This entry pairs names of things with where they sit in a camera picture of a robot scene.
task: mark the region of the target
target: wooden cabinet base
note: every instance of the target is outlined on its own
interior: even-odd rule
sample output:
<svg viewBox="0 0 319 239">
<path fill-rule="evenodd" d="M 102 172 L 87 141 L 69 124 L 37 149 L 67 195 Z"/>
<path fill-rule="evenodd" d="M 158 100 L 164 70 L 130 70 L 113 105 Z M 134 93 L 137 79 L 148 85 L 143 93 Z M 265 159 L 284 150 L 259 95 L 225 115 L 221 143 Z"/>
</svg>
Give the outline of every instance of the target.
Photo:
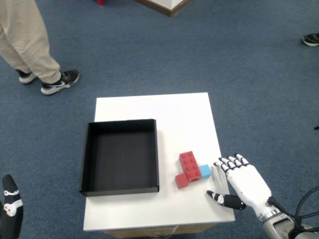
<svg viewBox="0 0 319 239">
<path fill-rule="evenodd" d="M 162 5 L 159 5 L 151 0 L 135 0 L 149 8 L 152 8 L 156 11 L 159 11 L 167 16 L 174 17 L 176 14 L 178 14 L 186 5 L 190 3 L 191 0 L 183 0 L 180 2 L 176 7 L 173 9 L 168 9 Z"/>
<path fill-rule="evenodd" d="M 104 233 L 117 238 L 135 238 L 149 236 L 169 236 L 172 234 L 201 233 L 216 224 L 182 225 L 178 227 L 142 228 L 131 230 L 106 231 Z"/>
</svg>

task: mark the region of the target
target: metal robot arm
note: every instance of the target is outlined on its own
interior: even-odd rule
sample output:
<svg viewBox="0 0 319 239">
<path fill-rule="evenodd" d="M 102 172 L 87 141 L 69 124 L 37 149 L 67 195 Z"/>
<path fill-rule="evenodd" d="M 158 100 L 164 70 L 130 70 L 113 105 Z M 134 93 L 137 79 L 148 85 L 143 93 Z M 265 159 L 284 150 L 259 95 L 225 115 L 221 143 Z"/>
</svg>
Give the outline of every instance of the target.
<svg viewBox="0 0 319 239">
<path fill-rule="evenodd" d="M 270 239 L 319 239 L 315 233 L 290 234 L 294 222 L 288 215 L 267 203 L 271 190 L 257 169 L 243 156 L 236 154 L 236 157 L 219 158 L 214 165 L 225 172 L 238 195 L 220 195 L 207 191 L 218 204 L 240 210 L 246 205 L 252 207 Z"/>
</svg>

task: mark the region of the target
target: red lego brick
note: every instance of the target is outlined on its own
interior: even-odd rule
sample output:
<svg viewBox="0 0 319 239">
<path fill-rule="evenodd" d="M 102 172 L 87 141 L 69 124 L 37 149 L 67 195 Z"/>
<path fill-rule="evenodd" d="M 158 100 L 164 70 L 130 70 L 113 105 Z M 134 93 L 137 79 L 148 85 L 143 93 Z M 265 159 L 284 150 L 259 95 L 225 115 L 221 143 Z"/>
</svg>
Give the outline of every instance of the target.
<svg viewBox="0 0 319 239">
<path fill-rule="evenodd" d="M 175 176 L 175 182 L 178 188 L 186 187 L 189 184 L 188 178 L 185 173 Z"/>
<path fill-rule="evenodd" d="M 181 153 L 179 155 L 179 161 L 189 182 L 201 179 L 201 173 L 192 151 Z"/>
</svg>

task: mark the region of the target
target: black shoe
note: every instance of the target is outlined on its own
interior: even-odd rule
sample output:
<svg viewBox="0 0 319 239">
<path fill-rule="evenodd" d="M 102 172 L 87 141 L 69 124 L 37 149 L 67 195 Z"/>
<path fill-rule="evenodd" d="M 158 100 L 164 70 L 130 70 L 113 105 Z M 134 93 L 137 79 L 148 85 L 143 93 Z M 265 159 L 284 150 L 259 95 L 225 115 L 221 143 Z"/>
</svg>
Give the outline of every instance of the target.
<svg viewBox="0 0 319 239">
<path fill-rule="evenodd" d="M 36 75 L 33 74 L 32 72 L 31 73 L 24 73 L 21 70 L 16 70 L 16 71 L 18 71 L 18 73 L 20 75 L 19 81 L 23 84 L 29 84 L 36 78 Z"/>
<path fill-rule="evenodd" d="M 305 35 L 303 40 L 307 46 L 319 46 L 319 33 Z"/>
<path fill-rule="evenodd" d="M 41 92 L 52 95 L 64 88 L 70 88 L 78 82 L 80 73 L 77 70 L 61 72 L 61 78 L 53 84 L 42 83 Z"/>
</svg>

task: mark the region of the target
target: white table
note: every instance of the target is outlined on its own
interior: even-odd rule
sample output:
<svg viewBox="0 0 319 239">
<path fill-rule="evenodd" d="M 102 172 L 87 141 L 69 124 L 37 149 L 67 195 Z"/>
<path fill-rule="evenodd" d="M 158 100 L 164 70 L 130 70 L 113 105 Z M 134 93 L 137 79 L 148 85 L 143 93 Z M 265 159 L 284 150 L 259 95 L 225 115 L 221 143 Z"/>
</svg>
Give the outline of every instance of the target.
<svg viewBox="0 0 319 239">
<path fill-rule="evenodd" d="M 159 192 L 87 197 L 84 230 L 122 230 L 171 225 L 234 221 L 232 209 L 217 205 L 210 189 L 228 194 L 225 175 L 213 176 L 178 189 L 175 175 L 183 172 L 180 153 L 193 151 L 198 165 L 220 157 L 207 93 L 98 98 L 95 121 L 156 119 L 159 155 Z"/>
</svg>

